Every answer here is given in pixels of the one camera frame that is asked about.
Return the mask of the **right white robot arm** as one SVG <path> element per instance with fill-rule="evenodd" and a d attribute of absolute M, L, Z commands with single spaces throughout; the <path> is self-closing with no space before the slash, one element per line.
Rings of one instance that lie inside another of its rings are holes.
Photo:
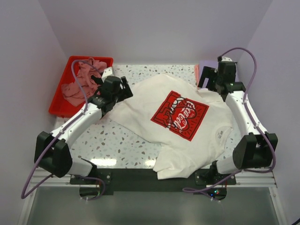
<path fill-rule="evenodd" d="M 212 162 L 209 169 L 196 171 L 196 181 L 203 185 L 220 184 L 226 177 L 233 179 L 238 171 L 266 173 L 271 170 L 278 138 L 269 133 L 256 116 L 244 84 L 236 78 L 236 63 L 227 57 L 201 61 L 195 66 L 195 78 L 197 87 L 207 88 L 222 97 L 241 134 L 232 155 Z"/>

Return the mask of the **white t-shirt red print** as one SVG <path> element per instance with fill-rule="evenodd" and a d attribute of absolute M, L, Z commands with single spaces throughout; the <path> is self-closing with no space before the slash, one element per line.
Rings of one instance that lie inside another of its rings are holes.
<path fill-rule="evenodd" d="M 213 91 L 167 74 L 132 88 L 109 118 L 161 150 L 153 170 L 160 180 L 187 178 L 216 160 L 233 129 L 233 113 Z"/>

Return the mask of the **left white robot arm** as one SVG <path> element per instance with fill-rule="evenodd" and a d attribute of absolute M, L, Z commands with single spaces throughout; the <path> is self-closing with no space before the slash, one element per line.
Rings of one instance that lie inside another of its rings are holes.
<path fill-rule="evenodd" d="M 87 103 L 65 124 L 50 133 L 41 132 L 37 137 L 35 165 L 56 177 L 67 174 L 80 176 L 92 184 L 97 179 L 97 167 L 86 159 L 71 156 L 71 147 L 92 124 L 99 121 L 114 106 L 133 96 L 126 77 L 108 76 Z"/>

